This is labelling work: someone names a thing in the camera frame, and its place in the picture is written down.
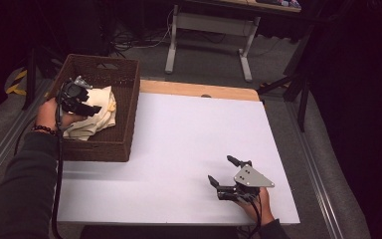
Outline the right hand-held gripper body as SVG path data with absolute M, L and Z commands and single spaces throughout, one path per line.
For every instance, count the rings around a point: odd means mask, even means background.
M 253 201 L 261 187 L 274 187 L 275 184 L 263 174 L 245 164 L 234 176 L 234 186 L 222 186 L 216 182 L 217 196 L 220 200 Z

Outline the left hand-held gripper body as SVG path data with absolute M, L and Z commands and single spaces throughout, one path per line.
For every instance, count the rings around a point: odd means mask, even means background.
M 57 102 L 62 106 L 62 109 L 67 113 L 77 113 L 77 108 L 80 105 L 84 105 L 85 102 L 81 102 L 79 94 L 82 89 L 87 91 L 93 87 L 89 85 L 81 76 L 76 77 L 74 80 L 69 79 L 63 82 L 61 89 L 57 94 Z

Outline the cream sweatshirt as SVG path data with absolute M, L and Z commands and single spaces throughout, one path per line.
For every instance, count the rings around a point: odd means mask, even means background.
M 88 90 L 88 106 L 98 106 L 100 110 L 86 120 L 77 121 L 64 132 L 64 138 L 76 140 L 88 140 L 97 132 L 116 125 L 116 99 L 112 87 Z

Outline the brown woven basket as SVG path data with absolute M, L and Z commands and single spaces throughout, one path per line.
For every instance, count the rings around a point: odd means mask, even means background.
M 61 128 L 61 117 L 66 113 L 57 102 L 57 94 L 63 82 L 81 76 L 93 89 L 112 87 L 116 99 L 116 125 L 107 127 L 88 140 L 64 138 L 70 128 Z M 68 55 L 48 96 L 55 99 L 58 108 L 56 122 L 58 129 L 50 135 L 58 139 L 58 159 L 79 161 L 129 160 L 135 113 L 139 94 L 139 64 L 134 60 L 109 57 Z

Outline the person's right hand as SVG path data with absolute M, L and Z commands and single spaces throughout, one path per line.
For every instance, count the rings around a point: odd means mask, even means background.
M 237 202 L 237 205 L 239 205 L 253 221 L 261 226 L 275 220 L 270 206 L 270 196 L 264 187 L 260 188 L 259 196 L 254 200 L 254 204 L 256 208 L 254 208 L 251 203 Z

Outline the person's left hand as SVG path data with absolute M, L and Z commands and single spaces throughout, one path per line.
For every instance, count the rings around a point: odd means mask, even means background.
M 38 113 L 35 121 L 35 131 L 50 133 L 58 129 L 56 122 L 58 104 L 55 99 L 50 99 L 38 108 Z M 86 117 L 75 114 L 63 113 L 61 117 L 61 128 L 67 128 L 74 122 L 83 121 Z

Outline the thin black stand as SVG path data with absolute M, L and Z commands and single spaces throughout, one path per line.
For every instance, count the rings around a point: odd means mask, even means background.
M 22 107 L 23 111 L 27 110 L 35 99 L 36 67 L 37 67 L 36 48 L 33 47 L 27 54 L 27 86 L 26 86 L 26 99 Z

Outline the yellow black floor tape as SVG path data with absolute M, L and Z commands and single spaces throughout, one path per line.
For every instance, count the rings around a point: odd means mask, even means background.
M 25 90 L 19 89 L 19 85 L 21 84 L 22 80 L 27 76 L 27 70 L 21 71 L 14 79 L 14 81 L 11 83 L 9 88 L 6 90 L 6 94 L 16 94 L 20 96 L 26 96 L 27 92 Z

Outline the white table sheet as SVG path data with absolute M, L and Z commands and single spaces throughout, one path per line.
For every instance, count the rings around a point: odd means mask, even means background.
M 127 162 L 65 162 L 58 219 L 85 224 L 247 225 L 211 178 L 231 185 L 233 155 L 274 183 L 274 215 L 299 216 L 260 102 L 142 93 Z

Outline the wooden table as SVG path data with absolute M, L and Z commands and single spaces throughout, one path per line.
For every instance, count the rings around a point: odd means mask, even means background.
M 189 97 L 204 97 L 204 98 L 252 101 L 252 102 L 258 102 L 260 100 L 259 95 L 253 89 L 175 83 L 175 82 L 162 82 L 162 81 L 151 81 L 151 80 L 141 80 L 140 91 L 142 93 L 179 95 L 179 96 L 189 96 Z

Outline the black tripod stand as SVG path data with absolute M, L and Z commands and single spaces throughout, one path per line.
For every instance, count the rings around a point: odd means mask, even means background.
M 292 74 L 291 76 L 286 76 L 271 84 L 261 84 L 257 89 L 257 93 L 261 96 L 276 88 L 283 87 L 285 84 L 288 84 L 288 87 L 283 94 L 283 98 L 286 102 L 293 102 L 296 97 L 299 96 L 299 108 L 297 111 L 296 122 L 300 131 L 305 132 L 304 120 L 309 93 L 307 74 Z

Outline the colourful blurred object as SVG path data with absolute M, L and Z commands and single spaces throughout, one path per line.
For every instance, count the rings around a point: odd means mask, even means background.
M 297 0 L 255 0 L 257 3 L 278 5 L 283 7 L 291 7 L 296 9 L 301 9 L 301 6 Z

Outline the aluminium floor rail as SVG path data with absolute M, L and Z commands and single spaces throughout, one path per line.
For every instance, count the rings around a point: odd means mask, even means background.
M 29 125 L 29 120 L 34 117 L 36 108 L 42 102 L 43 98 L 51 87 L 51 84 L 52 81 L 49 80 L 39 83 L 36 90 L 36 98 L 31 102 L 26 110 L 21 110 L 17 117 L 14 119 L 13 124 L 8 129 L 2 141 L 0 142 L 0 165 L 7 157 L 11 148 L 16 144 L 17 138 L 23 134 L 25 127 Z
M 286 110 L 291 120 L 291 124 L 295 131 L 296 137 L 302 148 L 307 173 L 310 178 L 317 204 L 319 205 L 330 239 L 344 239 L 335 211 L 332 207 L 327 190 L 315 162 L 312 150 L 308 144 L 305 133 L 300 131 L 299 125 L 297 123 L 297 113 L 293 103 L 286 103 Z

